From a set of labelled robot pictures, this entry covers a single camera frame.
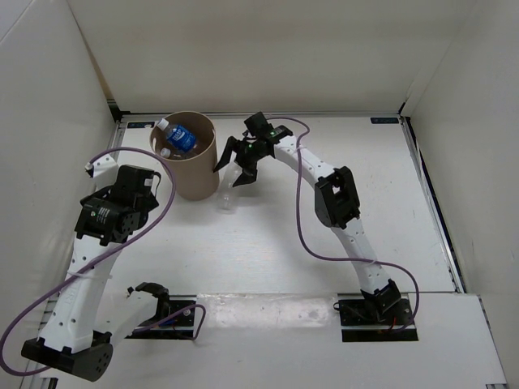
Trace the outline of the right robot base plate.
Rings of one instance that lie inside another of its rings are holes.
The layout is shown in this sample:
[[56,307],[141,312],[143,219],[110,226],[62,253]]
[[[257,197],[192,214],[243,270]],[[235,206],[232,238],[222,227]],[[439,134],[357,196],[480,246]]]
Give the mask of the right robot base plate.
[[379,318],[361,297],[339,296],[333,304],[339,314],[343,343],[416,342],[418,332],[408,297],[403,297]]

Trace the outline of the blue Pocari Sweat bottle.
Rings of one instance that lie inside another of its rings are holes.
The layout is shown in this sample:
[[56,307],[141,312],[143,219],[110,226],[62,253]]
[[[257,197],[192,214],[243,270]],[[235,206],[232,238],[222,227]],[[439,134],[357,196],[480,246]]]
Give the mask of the blue Pocari Sweat bottle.
[[171,124],[164,118],[157,123],[157,127],[163,131],[166,141],[181,153],[194,151],[197,138],[186,127]]

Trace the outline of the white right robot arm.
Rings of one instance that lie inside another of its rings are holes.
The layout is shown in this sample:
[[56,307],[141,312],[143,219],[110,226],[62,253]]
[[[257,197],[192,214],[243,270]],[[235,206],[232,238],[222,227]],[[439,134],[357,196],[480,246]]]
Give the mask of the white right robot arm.
[[364,314],[376,324],[395,324],[396,308],[401,301],[397,284],[376,258],[365,234],[360,212],[360,199],[354,175],[346,167],[334,167],[302,145],[302,136],[296,136],[287,126],[274,126],[263,113],[258,112],[245,120],[247,130],[241,139],[230,136],[214,170],[234,163],[241,173],[233,187],[254,183],[258,163],[265,157],[289,166],[298,174],[296,187],[296,226],[302,237],[300,194],[302,182],[314,192],[314,210],[319,222],[329,228],[340,241],[358,277],[364,299]]

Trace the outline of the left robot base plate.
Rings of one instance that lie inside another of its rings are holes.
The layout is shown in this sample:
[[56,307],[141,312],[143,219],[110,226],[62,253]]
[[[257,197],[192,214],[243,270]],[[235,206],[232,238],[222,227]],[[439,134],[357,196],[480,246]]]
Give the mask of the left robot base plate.
[[[179,311],[181,308],[194,305],[196,303],[195,296],[170,296],[169,297],[169,308],[162,315],[151,318],[143,322],[140,326],[146,327],[147,325],[156,323],[159,319],[166,317],[168,314],[173,314]],[[155,326],[147,331],[140,331],[136,334],[130,334],[127,339],[133,340],[189,340],[195,334],[195,320],[199,310],[189,309],[184,313],[181,313],[175,318]]]

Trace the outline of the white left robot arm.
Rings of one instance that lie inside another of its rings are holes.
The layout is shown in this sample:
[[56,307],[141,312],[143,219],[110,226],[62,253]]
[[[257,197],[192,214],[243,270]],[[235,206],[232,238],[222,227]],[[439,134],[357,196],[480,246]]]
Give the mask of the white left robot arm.
[[111,362],[114,348],[141,323],[160,324],[170,315],[167,290],[142,283],[108,317],[97,319],[101,297],[117,254],[101,263],[95,257],[121,246],[145,226],[158,206],[152,194],[157,172],[131,165],[119,167],[114,184],[81,200],[69,284],[37,337],[26,340],[23,357],[89,382],[98,380]]

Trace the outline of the clear unlabelled plastic bottle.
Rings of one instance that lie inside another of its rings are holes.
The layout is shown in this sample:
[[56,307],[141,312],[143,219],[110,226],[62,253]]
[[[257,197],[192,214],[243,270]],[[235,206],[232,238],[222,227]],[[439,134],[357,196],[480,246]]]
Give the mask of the clear unlabelled plastic bottle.
[[226,169],[217,191],[217,210],[224,213],[233,213],[238,206],[239,187],[234,187],[242,173],[242,168],[236,163],[230,163]]

